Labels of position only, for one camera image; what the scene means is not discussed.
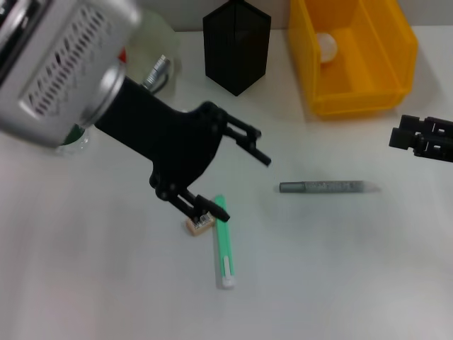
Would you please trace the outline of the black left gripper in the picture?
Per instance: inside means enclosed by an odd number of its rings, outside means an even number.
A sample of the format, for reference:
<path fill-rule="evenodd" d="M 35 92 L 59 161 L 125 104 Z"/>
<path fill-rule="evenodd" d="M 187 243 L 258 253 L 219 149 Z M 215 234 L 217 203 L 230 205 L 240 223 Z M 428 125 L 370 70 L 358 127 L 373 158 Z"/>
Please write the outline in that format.
<path fill-rule="evenodd" d="M 262 133 L 252 125 L 224 113 L 211 102 L 188 113 L 177 111 L 131 79 L 123 81 L 115 100 L 95 126 L 150 160 L 150 184 L 156 195 L 193 222 L 207 213 L 222 222 L 230 219 L 224 208 L 186 190 L 209 166 L 222 134 L 265 166 L 271 164 L 271 158 L 256 146 Z"/>

